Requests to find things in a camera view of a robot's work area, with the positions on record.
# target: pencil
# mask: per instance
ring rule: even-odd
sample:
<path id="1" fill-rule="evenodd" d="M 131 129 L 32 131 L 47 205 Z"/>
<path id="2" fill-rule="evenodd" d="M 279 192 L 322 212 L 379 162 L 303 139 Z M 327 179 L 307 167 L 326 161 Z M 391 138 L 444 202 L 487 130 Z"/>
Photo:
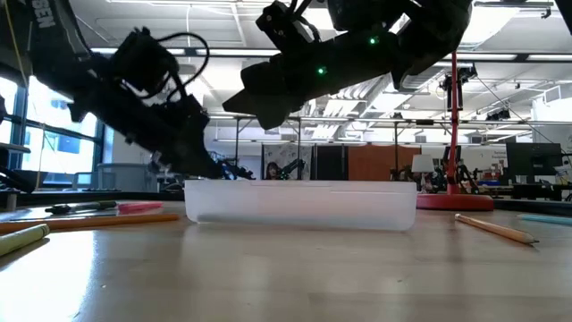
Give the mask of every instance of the pencil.
<path id="1" fill-rule="evenodd" d="M 538 242 L 530 233 L 525 233 L 518 231 L 516 229 L 511 229 L 508 227 L 487 223 L 482 220 L 474 219 L 467 216 L 462 216 L 461 214 L 456 214 L 455 220 L 484 229 L 487 232 L 496 233 L 500 236 L 510 238 L 513 241 L 522 242 L 525 244 Z"/>
<path id="2" fill-rule="evenodd" d="M 132 225 L 179 220 L 179 215 L 98 216 L 57 219 L 39 219 L 0 223 L 0 233 L 13 233 L 20 229 L 46 224 L 51 230 L 98 227 L 106 225 Z"/>
<path id="3" fill-rule="evenodd" d="M 549 224 L 572 225 L 572 218 L 557 216 L 537 216 L 537 215 L 519 215 L 522 220 L 537 221 Z"/>

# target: plastic bin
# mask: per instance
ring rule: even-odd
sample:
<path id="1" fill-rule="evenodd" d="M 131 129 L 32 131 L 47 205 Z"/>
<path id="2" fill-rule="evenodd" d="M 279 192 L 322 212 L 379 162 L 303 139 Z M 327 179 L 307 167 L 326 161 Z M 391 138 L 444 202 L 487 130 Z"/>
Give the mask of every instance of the plastic bin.
<path id="1" fill-rule="evenodd" d="M 405 231 L 415 222 L 414 182 L 185 182 L 195 222 Z"/>

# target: red marker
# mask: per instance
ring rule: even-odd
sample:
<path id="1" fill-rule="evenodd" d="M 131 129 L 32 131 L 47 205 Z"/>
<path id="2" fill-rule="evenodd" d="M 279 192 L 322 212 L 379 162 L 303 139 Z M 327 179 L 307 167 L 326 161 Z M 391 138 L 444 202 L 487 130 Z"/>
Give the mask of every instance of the red marker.
<path id="1" fill-rule="evenodd" d="M 129 214 L 132 212 L 139 212 L 143 210 L 157 209 L 163 206 L 163 202 L 130 202 L 123 203 L 117 206 L 120 214 Z"/>

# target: black cable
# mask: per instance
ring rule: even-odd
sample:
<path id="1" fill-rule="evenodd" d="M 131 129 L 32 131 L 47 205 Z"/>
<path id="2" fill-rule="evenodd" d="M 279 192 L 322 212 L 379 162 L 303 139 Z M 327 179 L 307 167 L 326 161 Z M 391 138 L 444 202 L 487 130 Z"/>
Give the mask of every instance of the black cable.
<path id="1" fill-rule="evenodd" d="M 287 15 L 294 14 L 294 10 L 296 10 L 296 6 L 298 6 L 298 0 L 292 0 L 292 2 L 290 3 L 290 6 L 288 7 L 288 10 L 286 11 L 286 14 Z"/>
<path id="2" fill-rule="evenodd" d="M 312 0 L 304 0 L 302 1 L 302 4 L 300 5 L 300 7 L 298 8 L 298 10 L 296 11 L 296 13 L 294 13 L 294 17 L 297 19 L 299 17 L 302 16 L 302 13 L 304 13 L 304 11 L 310 6 L 310 4 L 312 3 Z"/>
<path id="3" fill-rule="evenodd" d="M 181 93 L 181 98 L 186 97 L 187 96 L 187 90 L 185 89 L 185 86 L 182 84 L 181 78 L 179 77 L 179 75 L 173 73 L 172 74 L 172 80 L 175 82 L 177 89 Z"/>
<path id="4" fill-rule="evenodd" d="M 308 28 L 310 28 L 312 35 L 314 36 L 314 42 L 318 43 L 322 41 L 322 38 L 320 37 L 320 31 L 318 31 L 318 28 L 316 28 L 315 25 L 311 24 L 308 20 L 306 20 L 306 18 L 302 16 L 298 17 L 298 21 L 302 22 L 303 24 L 307 25 Z"/>
<path id="5" fill-rule="evenodd" d="M 542 136 L 545 140 L 549 141 L 552 144 L 556 144 L 554 143 L 552 140 L 548 139 L 544 134 L 542 134 L 540 131 L 536 130 L 534 126 L 530 125 L 530 123 L 528 123 L 527 120 L 525 120 L 524 118 L 520 117 L 520 115 L 518 115 L 515 111 L 512 110 L 512 108 L 510 108 L 510 106 L 508 106 L 507 104 L 504 104 L 504 102 L 502 101 L 502 99 L 500 99 L 485 83 L 483 80 L 481 80 L 478 76 L 475 76 L 482 84 L 483 86 L 485 86 L 490 92 L 491 94 L 493 94 L 498 100 L 499 102 L 501 102 L 512 114 L 516 115 L 520 121 L 522 121 L 524 124 L 528 125 L 528 127 L 530 127 L 533 131 L 535 131 L 536 133 L 538 133 L 540 136 Z M 560 150 L 566 154 L 567 152 L 562 148 L 562 146 L 560 146 Z M 570 162 L 570 157 L 566 156 L 566 158 L 568 159 L 568 163 L 570 165 L 572 165 L 572 162 Z"/>
<path id="6" fill-rule="evenodd" d="M 163 42 L 166 40 L 170 40 L 170 39 L 182 37 L 182 36 L 193 37 L 193 38 L 197 39 L 198 41 L 201 42 L 201 44 L 203 44 L 203 46 L 205 47 L 205 50 L 206 50 L 205 61 L 200 66 L 198 71 L 195 72 L 195 74 L 191 78 L 189 78 L 188 80 L 186 80 L 184 83 L 181 84 L 181 86 L 183 88 L 185 88 L 187 85 L 189 85 L 192 81 L 194 81 L 198 76 L 200 76 L 205 71 L 205 68 L 208 65 L 208 61 L 209 61 L 210 56 L 211 56 L 211 49 L 208 46 L 208 43 L 206 43 L 206 40 L 204 38 L 200 37 L 198 34 L 193 33 L 193 32 L 186 32 L 186 31 L 185 32 L 177 32 L 177 33 L 173 33 L 172 35 L 169 35 L 169 36 L 166 36 L 163 38 L 159 38 L 159 39 L 157 39 L 157 41 Z M 177 90 L 179 90 L 179 89 L 174 89 L 171 93 L 169 93 L 169 95 L 167 96 L 167 101 L 169 101 L 171 99 L 171 97 L 177 92 Z"/>
<path id="7" fill-rule="evenodd" d="M 163 82 L 161 83 L 161 85 L 159 85 L 159 87 L 157 88 L 157 90 L 156 90 L 155 92 L 148 93 L 147 95 L 142 96 L 142 97 L 136 95 L 137 98 L 139 98 L 139 99 L 148 99 L 148 98 L 152 98 L 153 96 L 155 96 L 155 95 L 161 93 L 161 90 L 163 90 L 164 87 L 167 85 L 167 82 L 169 81 L 169 79 L 171 79 L 171 76 L 165 77 L 165 79 L 163 80 Z"/>

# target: person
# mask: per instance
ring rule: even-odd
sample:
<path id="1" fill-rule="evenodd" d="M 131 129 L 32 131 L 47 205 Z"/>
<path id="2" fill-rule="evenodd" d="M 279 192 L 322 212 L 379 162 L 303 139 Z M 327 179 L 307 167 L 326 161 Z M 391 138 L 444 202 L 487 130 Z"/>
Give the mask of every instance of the person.
<path id="1" fill-rule="evenodd" d="M 280 180 L 279 178 L 280 167 L 275 163 L 271 162 L 266 166 L 266 180 Z"/>

